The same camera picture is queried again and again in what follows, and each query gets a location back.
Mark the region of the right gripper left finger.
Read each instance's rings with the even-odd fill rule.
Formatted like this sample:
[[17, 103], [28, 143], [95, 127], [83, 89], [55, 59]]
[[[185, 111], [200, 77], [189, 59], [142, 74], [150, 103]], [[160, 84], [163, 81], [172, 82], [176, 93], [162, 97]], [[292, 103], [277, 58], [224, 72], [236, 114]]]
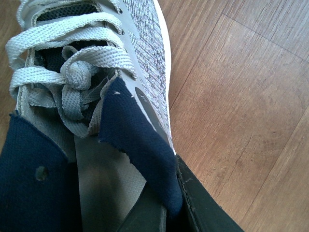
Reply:
[[119, 232], [164, 232], [167, 210], [146, 184], [137, 202], [119, 227]]

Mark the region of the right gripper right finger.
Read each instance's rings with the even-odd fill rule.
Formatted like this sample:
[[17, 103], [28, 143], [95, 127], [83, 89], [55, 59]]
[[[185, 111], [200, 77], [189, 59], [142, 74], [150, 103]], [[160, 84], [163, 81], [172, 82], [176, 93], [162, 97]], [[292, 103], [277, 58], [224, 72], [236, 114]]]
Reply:
[[178, 232], [241, 232], [243, 229], [211, 197], [179, 155], [177, 178], [183, 196]]

